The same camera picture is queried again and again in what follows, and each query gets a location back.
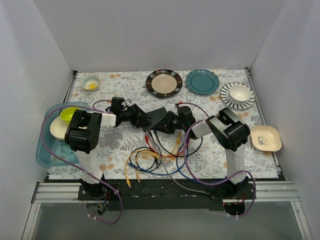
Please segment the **striped white plate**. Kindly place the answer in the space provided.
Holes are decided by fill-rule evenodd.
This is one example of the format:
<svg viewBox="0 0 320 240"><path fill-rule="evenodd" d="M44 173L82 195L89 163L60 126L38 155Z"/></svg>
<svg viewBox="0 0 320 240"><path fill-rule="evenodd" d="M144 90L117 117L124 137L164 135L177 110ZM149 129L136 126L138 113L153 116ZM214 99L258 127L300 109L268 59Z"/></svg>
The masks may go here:
<svg viewBox="0 0 320 240"><path fill-rule="evenodd" d="M236 103L229 95L230 88L234 85L245 85L248 88L250 88L250 92L251 92L250 99L248 101L246 101L245 103ZM225 85L223 85L220 90L220 97L221 97L223 103L227 107L234 109L234 110L249 109L256 102L256 95L255 95L254 91L252 90L252 88L242 82L229 82L229 83L226 83Z"/></svg>

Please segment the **floral tablecloth mat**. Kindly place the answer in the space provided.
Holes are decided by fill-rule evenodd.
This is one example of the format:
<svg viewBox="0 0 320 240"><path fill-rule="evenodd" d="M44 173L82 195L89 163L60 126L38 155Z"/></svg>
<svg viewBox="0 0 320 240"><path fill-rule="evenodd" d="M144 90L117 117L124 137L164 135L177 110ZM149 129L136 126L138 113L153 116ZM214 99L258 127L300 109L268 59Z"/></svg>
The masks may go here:
<svg viewBox="0 0 320 240"><path fill-rule="evenodd" d="M220 89L226 83L239 82L250 86L244 69L210 69L219 79L219 88L211 95L198 95L186 87L173 97L157 98L146 88L146 79L152 71L127 71L127 72L95 72L101 78L97 90L89 92L81 88L81 80L88 72L79 72L76 76L71 102L85 102L89 106L98 100L111 100L119 96L132 100L146 113L161 107L167 111L175 111L178 102L193 103L200 106L209 116L215 115L225 107L220 96ZM254 103L249 109L232 110L242 119L250 129L256 125L262 125L259 108ZM104 174L109 179L125 179L125 163L131 152L139 147L146 146L144 132L139 128L124 122L119 127L103 129L99 135L97 146L97 159L102 164ZM176 153L174 149L179 131L174 134L164 134L157 131L158 138L165 149ZM248 138L245 146L245 169L255 179L277 179L278 172L276 162L270 152L256 150ZM153 163L153 155L145 152L138 157L138 164L143 169L148 169ZM203 137L200 149L188 156L188 165L194 175L199 179L223 179L226 176L227 162L223 147L217 142L213 134ZM48 171L50 180L77 180L83 176L83 172L70 165L50 167Z"/></svg>

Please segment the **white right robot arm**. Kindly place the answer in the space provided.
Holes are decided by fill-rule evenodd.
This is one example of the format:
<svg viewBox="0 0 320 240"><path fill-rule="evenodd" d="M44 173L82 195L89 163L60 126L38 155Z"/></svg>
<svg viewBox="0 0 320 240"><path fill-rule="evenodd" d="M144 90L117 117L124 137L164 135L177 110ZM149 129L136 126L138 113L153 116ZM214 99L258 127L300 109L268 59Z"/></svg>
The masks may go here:
<svg viewBox="0 0 320 240"><path fill-rule="evenodd" d="M225 150L227 173L224 180L207 183L191 173L193 179L202 185L209 186L212 195L237 199L245 192L249 178L245 170L245 146L250 129L234 112L225 107L216 115L205 120L196 121L188 106L178 108L177 114L172 111L154 125L153 130L173 134L176 130L185 133L184 145L189 140L197 140L213 134Z"/></svg>

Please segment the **teal scalloped plate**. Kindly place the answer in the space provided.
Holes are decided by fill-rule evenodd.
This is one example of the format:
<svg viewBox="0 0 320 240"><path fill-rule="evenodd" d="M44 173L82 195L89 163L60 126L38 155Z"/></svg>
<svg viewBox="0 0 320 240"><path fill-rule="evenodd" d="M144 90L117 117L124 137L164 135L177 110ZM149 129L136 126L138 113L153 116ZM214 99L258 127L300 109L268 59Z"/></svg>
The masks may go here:
<svg viewBox="0 0 320 240"><path fill-rule="evenodd" d="M218 76L207 69L195 69L186 76L186 87L198 95L212 95L219 87Z"/></svg>

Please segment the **black network switch box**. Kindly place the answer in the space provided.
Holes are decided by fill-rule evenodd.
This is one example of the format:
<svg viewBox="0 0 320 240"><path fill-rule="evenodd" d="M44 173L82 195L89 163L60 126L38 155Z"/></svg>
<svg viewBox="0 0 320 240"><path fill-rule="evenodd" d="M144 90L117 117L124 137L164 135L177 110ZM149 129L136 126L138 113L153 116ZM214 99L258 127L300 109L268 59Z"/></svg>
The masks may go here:
<svg viewBox="0 0 320 240"><path fill-rule="evenodd" d="M142 129L143 131L151 130L156 124L158 124L166 115L168 111L165 107L161 107L152 111L147 112L146 114L150 117L147 120L147 125Z"/></svg>

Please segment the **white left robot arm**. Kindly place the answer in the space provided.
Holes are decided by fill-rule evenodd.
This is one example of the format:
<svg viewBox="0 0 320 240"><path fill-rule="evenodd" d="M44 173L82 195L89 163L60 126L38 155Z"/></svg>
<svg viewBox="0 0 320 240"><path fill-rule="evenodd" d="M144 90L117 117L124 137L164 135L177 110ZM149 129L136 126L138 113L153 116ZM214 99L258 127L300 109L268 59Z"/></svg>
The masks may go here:
<svg viewBox="0 0 320 240"><path fill-rule="evenodd" d="M145 113L136 104L127 104L123 97L113 97L106 112L88 112L76 109L65 132L64 142L77 156L85 176L80 180L86 192L95 199L106 196L106 187L100 183L104 180L103 171L97 160L96 147L101 128L118 127L123 122L142 128L151 123L152 116Z"/></svg>

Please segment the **brown rimmed beige plate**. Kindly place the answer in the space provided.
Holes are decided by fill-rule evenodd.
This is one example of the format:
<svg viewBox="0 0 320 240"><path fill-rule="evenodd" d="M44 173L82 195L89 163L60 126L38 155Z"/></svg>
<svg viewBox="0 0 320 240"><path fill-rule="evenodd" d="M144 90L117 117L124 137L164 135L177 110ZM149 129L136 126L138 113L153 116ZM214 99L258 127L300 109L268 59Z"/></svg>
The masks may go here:
<svg viewBox="0 0 320 240"><path fill-rule="evenodd" d="M150 73L145 81L147 90L159 98L176 95L183 86L182 77L175 71L159 69Z"/></svg>

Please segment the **cream square panda dish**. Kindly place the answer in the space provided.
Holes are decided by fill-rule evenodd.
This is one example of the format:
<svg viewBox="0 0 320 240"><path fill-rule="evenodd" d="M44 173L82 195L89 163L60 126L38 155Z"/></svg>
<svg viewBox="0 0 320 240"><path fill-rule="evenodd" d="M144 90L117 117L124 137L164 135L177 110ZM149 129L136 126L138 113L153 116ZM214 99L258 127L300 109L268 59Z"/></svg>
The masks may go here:
<svg viewBox="0 0 320 240"><path fill-rule="evenodd" d="M282 141L277 129L269 125L256 125L250 130L251 142L261 152L277 152L282 148Z"/></svg>

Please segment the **lime green bowl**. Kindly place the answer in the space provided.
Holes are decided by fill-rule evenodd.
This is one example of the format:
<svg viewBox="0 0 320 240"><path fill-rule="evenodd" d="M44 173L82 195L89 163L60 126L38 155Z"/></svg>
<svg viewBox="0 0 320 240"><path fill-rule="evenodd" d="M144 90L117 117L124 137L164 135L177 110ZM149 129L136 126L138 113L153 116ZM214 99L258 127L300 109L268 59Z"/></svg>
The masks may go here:
<svg viewBox="0 0 320 240"><path fill-rule="evenodd" d="M62 121L65 123L69 124L72 120L72 117L75 113L76 110L79 110L79 107L67 107L60 113L60 118Z"/></svg>

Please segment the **aluminium frame rail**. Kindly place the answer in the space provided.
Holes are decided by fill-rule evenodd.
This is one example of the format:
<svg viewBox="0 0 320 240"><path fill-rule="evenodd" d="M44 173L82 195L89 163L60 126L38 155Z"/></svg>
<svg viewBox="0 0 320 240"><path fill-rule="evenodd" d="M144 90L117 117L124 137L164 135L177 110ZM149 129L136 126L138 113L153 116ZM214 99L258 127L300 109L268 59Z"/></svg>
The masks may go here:
<svg viewBox="0 0 320 240"><path fill-rule="evenodd" d="M37 183L32 203L73 203L78 201L80 183Z"/></svg>

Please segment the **cream round plate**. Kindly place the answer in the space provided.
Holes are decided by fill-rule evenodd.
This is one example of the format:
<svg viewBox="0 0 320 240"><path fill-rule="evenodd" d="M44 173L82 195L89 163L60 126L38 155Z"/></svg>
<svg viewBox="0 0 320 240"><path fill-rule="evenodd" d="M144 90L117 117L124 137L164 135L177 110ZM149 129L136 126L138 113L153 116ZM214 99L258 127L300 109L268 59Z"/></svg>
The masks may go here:
<svg viewBox="0 0 320 240"><path fill-rule="evenodd" d="M58 140L64 140L69 124L63 121L59 116L56 117L50 125L50 133Z"/></svg>

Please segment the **white bowl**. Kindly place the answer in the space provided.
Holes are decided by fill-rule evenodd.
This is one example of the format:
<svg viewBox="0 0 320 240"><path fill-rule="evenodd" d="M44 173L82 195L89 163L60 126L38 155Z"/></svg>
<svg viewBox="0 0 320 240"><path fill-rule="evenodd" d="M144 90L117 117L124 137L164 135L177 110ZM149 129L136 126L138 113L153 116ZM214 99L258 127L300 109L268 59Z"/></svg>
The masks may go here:
<svg viewBox="0 0 320 240"><path fill-rule="evenodd" d="M230 88L229 96L236 103L242 104L251 98L251 90L246 85L237 84Z"/></svg>

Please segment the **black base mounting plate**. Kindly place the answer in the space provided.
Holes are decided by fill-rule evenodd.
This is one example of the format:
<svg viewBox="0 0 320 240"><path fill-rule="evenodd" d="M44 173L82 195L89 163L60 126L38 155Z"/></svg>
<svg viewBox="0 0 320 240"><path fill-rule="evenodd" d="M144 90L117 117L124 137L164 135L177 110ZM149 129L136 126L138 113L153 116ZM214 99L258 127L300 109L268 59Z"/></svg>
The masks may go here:
<svg viewBox="0 0 320 240"><path fill-rule="evenodd" d="M98 183L89 185L81 182L79 201L102 202L110 211L125 210L182 210L207 209L223 211L225 208L245 209L245 200L254 197L254 186L247 183L241 187L232 187L229 183L218 186L206 186L190 180L170 179L134 181L131 187L123 179L109 180L110 185Z"/></svg>

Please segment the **small patterned yellow bowl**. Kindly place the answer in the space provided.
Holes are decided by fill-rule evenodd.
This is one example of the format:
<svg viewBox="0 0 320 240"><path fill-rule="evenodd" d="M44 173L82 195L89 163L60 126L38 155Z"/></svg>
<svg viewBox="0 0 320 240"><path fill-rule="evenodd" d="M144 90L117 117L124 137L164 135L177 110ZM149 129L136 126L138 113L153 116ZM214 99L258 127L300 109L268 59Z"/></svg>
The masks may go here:
<svg viewBox="0 0 320 240"><path fill-rule="evenodd" d="M80 87L88 92L93 92L98 89L101 83L101 78L97 74L87 74L80 81Z"/></svg>

